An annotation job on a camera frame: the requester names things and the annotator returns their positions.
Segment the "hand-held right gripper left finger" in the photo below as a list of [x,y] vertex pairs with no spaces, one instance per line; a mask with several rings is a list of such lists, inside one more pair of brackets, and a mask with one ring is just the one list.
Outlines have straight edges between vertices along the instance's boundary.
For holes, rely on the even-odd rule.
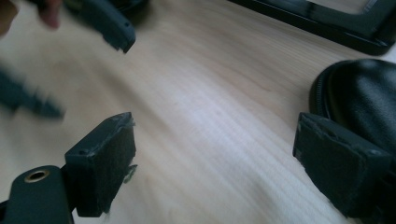
[[99,217],[110,210],[135,153],[129,112],[105,119],[65,153],[68,198],[79,216]]

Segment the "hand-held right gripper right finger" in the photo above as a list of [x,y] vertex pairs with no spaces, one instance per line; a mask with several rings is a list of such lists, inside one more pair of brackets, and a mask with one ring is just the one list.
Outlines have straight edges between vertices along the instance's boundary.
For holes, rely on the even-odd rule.
[[396,218],[396,157],[323,117],[299,115],[293,156],[346,217]]

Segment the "black leather shoe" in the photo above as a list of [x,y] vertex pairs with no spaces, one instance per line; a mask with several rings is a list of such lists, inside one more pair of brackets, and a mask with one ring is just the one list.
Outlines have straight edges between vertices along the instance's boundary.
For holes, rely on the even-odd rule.
[[396,63],[335,63],[315,79],[309,111],[331,119],[396,157]]

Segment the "red and black shoe rack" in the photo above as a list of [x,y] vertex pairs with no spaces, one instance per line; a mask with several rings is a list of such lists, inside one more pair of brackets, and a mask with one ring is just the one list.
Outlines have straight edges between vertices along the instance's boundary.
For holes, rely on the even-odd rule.
[[370,0],[357,14],[307,0],[230,1],[368,55],[384,55],[396,43],[396,0]]

